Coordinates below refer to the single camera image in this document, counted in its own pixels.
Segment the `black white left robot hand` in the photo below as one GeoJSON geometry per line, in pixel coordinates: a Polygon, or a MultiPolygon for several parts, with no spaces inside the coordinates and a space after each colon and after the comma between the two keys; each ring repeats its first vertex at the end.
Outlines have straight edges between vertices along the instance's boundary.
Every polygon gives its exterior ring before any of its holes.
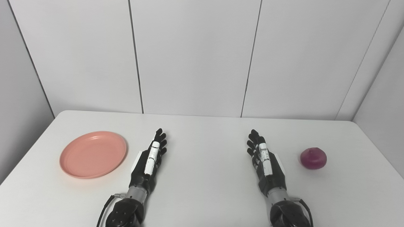
{"type": "Polygon", "coordinates": [[[167,152],[166,144],[166,134],[162,128],[159,128],[149,147],[137,154],[132,166],[129,187],[141,186],[147,193],[155,189],[156,174],[161,166],[163,155],[167,152]]]}

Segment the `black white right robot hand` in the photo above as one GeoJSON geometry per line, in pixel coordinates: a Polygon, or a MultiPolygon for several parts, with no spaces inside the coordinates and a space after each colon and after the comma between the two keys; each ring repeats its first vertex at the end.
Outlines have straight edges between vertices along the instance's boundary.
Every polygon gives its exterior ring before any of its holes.
{"type": "Polygon", "coordinates": [[[247,153],[258,177],[258,187],[268,197],[272,189],[287,189],[286,177],[278,156],[270,151],[263,136],[255,129],[248,135],[247,153]]]}

